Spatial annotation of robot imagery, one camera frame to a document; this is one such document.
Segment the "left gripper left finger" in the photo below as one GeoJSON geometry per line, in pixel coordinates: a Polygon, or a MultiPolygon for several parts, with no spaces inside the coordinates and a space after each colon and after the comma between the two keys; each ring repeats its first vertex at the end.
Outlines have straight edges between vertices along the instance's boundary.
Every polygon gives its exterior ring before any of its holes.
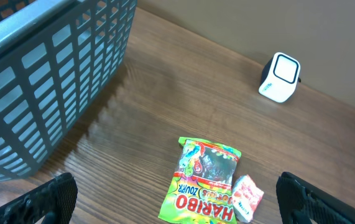
{"type": "Polygon", "coordinates": [[[66,172],[0,207],[0,224],[69,223],[78,188],[66,172]]]}

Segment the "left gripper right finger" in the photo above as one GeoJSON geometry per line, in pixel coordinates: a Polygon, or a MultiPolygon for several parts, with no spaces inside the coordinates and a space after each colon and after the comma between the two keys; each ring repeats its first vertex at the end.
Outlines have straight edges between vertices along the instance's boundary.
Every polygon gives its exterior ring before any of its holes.
{"type": "Polygon", "coordinates": [[[283,224],[355,224],[355,208],[290,172],[276,183],[283,224]]]}

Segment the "red white small carton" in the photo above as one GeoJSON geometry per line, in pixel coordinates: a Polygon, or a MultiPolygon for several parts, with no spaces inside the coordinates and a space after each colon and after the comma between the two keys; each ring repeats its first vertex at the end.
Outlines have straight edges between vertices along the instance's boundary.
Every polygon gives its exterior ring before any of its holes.
{"type": "Polygon", "coordinates": [[[263,196],[264,191],[258,188],[249,175],[243,175],[238,178],[232,192],[233,209],[236,218],[240,222],[251,222],[263,196]]]}

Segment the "Haribo gummy candy bag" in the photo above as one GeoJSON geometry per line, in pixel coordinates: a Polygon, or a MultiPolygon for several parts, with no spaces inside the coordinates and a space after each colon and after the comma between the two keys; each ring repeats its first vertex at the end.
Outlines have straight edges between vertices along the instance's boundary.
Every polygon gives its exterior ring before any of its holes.
{"type": "Polygon", "coordinates": [[[182,147],[159,218],[169,223],[236,223],[233,174],[237,149],[200,138],[180,137],[182,147]]]}

